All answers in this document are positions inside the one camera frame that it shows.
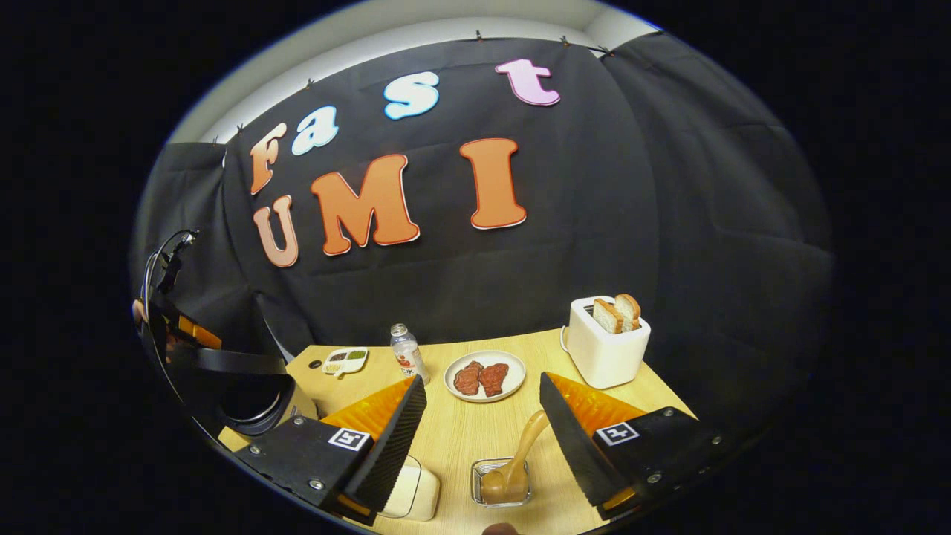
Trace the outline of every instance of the orange letter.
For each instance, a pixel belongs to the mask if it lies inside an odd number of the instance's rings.
[[[261,235],[261,245],[264,254],[271,264],[278,268],[289,268],[297,262],[297,235],[294,234],[294,223],[291,221],[291,196],[284,195],[274,201],[274,211],[281,220],[281,231],[284,233],[284,248],[278,248],[274,243],[274,232],[271,231],[271,208],[264,207],[254,212],[254,224],[258,226]]]
[[[382,246],[412,242],[419,237],[419,227],[410,221],[403,198],[403,170],[408,160],[402,154],[381,156],[370,162],[363,176],[359,196],[332,172],[318,178],[310,190],[320,201],[323,230],[327,241],[323,252],[328,256],[350,250],[350,240],[343,237],[340,225],[347,227],[357,245],[365,247],[370,237],[370,222],[377,215],[373,241]]]
[[[489,138],[470,141],[459,148],[472,162],[475,177],[473,227],[479,229],[513,227],[528,217],[515,202],[509,157],[518,150],[511,139]]]
[[[251,148],[251,168],[254,170],[254,181],[251,184],[252,195],[257,195],[258,191],[261,191],[274,176],[274,171],[267,168],[267,164],[278,161],[277,139],[284,136],[286,132],[287,125],[280,123]]]

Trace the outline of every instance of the white wall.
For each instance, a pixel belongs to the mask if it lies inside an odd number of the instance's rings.
[[[168,143],[226,143],[237,125],[292,95],[308,78],[318,81],[399,50],[472,39],[476,30],[486,38],[558,41],[564,35],[573,44],[613,48],[655,28],[592,0],[371,0],[316,21],[259,53],[210,91]]]

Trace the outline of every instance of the blue letter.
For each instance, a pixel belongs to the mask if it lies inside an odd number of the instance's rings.
[[[386,105],[383,113],[396,121],[429,111],[439,100],[439,91],[433,87],[438,83],[439,77],[429,71],[397,78],[383,90],[383,96],[392,103]]]
[[[330,140],[334,139],[337,131],[340,130],[334,125],[336,116],[336,108],[324,106],[304,117],[298,125],[298,132],[300,133],[294,138],[291,152],[295,156],[300,156],[314,147],[323,147],[330,143]]]

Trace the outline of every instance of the spoon handle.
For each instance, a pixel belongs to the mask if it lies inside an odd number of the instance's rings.
[[[548,414],[545,414],[544,409],[539,410],[529,418],[528,423],[525,424],[525,429],[522,430],[522,438],[518,441],[518,451],[511,460],[512,465],[522,466],[522,463],[525,462],[525,456],[529,454],[529,449],[532,448],[534,440],[538,438],[538,435],[545,430],[547,426]]]

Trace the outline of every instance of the toast slice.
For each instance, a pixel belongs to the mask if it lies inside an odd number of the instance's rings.
[[[594,300],[594,321],[611,334],[620,334],[624,316],[603,299]]]
[[[627,293],[614,297],[614,308],[624,318],[624,323],[621,325],[622,332],[641,328],[641,306],[637,304],[633,297],[630,297]]]

